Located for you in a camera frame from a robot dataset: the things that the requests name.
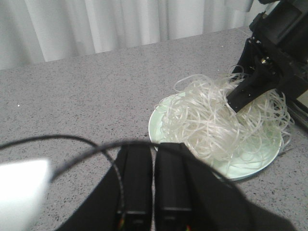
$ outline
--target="table surface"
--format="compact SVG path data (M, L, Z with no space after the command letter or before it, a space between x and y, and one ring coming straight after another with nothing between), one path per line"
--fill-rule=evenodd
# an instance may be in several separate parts
M191 74L219 77L237 63L246 27L0 71L0 143L64 133L96 143L148 140L155 105ZM0 162L47 157L59 166L86 148L39 141L2 151ZM307 133L293 128L286 151L258 174L238 181L247 198L308 227ZM49 189L33 230L54 230L82 203L109 168L100 155L74 167Z

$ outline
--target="ceramic plate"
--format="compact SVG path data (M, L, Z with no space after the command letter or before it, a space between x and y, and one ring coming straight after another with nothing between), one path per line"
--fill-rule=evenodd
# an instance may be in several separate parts
M164 111L168 109L170 97L165 98L163 102L158 107L156 107L151 115L149 121L149 137L151 142L168 142L167 138L164 139L160 128L162 126L162 117L164 115ZM230 165L228 171L226 162L216 161L213 163L213 167L231 180L241 180L247 178L264 169L276 158L280 149L281 142L282 137L280 133L277 134L273 140L262 142L264 145L261 147L259 152L255 154L256 156L259 156L261 152L263 152L263 156L265 158L262 162L257 160L257 158L251 159L252 155L244 153L243 159L249 159L249 162L243 161L241 158L234 159L232 161L233 164Z

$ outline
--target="curtain fold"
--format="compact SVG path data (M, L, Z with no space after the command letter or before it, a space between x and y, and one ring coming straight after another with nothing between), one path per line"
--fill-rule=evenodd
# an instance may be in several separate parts
M0 69L240 27L273 6L257 0L0 0Z

